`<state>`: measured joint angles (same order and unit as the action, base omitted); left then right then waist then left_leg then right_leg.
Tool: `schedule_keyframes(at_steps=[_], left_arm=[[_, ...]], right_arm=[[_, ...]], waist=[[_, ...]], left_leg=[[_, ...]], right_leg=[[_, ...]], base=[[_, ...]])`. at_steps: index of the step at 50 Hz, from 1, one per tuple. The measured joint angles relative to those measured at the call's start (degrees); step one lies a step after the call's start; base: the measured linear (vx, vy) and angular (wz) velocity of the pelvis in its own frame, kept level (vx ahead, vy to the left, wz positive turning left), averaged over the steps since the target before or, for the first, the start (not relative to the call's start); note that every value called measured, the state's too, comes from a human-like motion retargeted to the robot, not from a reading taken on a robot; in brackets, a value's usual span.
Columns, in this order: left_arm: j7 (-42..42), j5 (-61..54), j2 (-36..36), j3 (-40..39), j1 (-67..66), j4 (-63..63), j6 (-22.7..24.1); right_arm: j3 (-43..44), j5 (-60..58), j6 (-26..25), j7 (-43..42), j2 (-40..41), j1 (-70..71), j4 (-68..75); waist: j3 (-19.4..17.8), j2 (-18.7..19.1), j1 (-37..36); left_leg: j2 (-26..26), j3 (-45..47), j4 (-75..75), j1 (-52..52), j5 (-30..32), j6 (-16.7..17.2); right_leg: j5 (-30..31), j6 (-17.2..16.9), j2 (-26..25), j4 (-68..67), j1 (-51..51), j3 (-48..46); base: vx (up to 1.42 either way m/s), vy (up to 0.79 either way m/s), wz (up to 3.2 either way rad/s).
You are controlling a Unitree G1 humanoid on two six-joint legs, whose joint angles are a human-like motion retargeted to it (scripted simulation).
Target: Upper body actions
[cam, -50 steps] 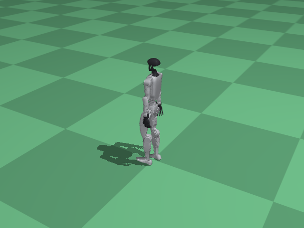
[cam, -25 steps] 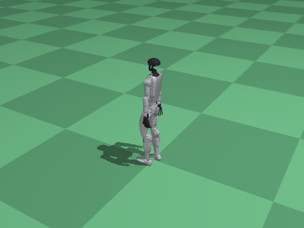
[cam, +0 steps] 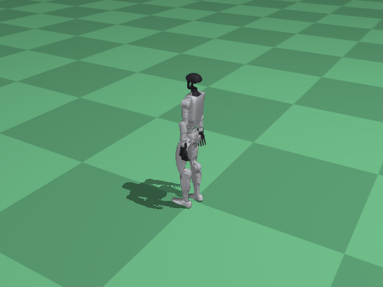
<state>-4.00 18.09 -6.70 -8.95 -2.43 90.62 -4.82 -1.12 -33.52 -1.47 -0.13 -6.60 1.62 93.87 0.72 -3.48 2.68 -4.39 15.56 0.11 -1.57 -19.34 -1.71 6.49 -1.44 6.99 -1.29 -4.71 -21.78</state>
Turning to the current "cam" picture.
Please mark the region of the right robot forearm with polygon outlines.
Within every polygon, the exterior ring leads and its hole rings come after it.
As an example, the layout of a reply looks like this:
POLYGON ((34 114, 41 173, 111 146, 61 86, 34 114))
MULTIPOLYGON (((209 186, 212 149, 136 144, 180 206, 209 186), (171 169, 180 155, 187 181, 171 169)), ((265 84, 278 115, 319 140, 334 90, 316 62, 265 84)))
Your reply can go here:
POLYGON ((197 125, 199 132, 203 132, 203 114, 200 123, 197 125))

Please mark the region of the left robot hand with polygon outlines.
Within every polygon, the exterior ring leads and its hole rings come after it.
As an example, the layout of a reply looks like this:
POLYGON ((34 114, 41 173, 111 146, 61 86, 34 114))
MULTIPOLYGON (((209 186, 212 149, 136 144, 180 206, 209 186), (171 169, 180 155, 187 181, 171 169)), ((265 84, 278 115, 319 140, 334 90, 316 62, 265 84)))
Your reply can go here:
POLYGON ((180 147, 181 150, 180 150, 180 156, 181 156, 181 159, 184 160, 184 161, 190 161, 189 158, 188 158, 188 154, 187 154, 187 143, 184 144, 184 148, 183 147, 180 147))

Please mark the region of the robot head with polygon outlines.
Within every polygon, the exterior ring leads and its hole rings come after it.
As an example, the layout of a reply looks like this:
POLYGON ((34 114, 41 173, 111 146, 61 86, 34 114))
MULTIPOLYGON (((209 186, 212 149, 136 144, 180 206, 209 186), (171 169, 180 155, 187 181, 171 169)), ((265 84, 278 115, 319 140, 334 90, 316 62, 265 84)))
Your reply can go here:
POLYGON ((197 73, 191 73, 186 76, 186 80, 187 80, 187 88, 191 90, 192 96, 196 96, 196 97, 200 96, 201 94, 198 92, 197 87, 194 87, 193 84, 201 82, 202 77, 197 73))

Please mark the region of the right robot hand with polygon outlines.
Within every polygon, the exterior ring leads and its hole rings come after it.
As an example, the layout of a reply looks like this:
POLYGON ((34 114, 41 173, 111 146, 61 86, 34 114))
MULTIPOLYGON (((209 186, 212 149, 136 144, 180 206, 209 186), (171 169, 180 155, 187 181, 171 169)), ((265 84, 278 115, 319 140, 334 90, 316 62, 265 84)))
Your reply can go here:
MULTIPOLYGON (((197 128, 197 130, 198 130, 198 128, 197 128)), ((198 131, 199 131, 199 130, 198 130, 198 131)), ((204 139, 204 143, 206 144, 206 142, 205 142, 205 136, 204 136, 203 132, 199 132, 199 135, 201 135, 202 144, 203 144, 203 139, 204 139)), ((200 146, 202 146, 202 144, 201 144, 201 140, 200 140, 200 146)), ((199 146, 199 144, 198 144, 198 146, 199 146)), ((204 144, 203 144, 203 146, 204 146, 204 144)))

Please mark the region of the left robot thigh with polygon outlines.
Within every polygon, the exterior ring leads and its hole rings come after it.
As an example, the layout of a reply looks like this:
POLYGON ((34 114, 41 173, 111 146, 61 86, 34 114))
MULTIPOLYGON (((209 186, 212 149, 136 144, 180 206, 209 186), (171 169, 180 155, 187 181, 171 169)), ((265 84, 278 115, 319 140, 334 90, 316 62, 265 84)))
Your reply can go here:
MULTIPOLYGON (((190 148, 191 148, 191 140, 189 138, 187 138, 187 149, 186 149, 186 151, 189 152, 190 148)), ((190 169, 186 169, 185 168, 185 165, 186 165, 187 161, 184 161, 184 160, 181 159, 181 156, 179 155, 180 154, 180 150, 181 150, 181 148, 180 148, 180 141, 179 141, 179 143, 177 145, 176 154, 175 154, 175 156, 176 156, 176 164, 177 164, 178 171, 179 171, 181 176, 182 176, 182 174, 184 172, 188 172, 190 174, 190 177, 191 177, 192 176, 192 172, 191 172, 190 169)))

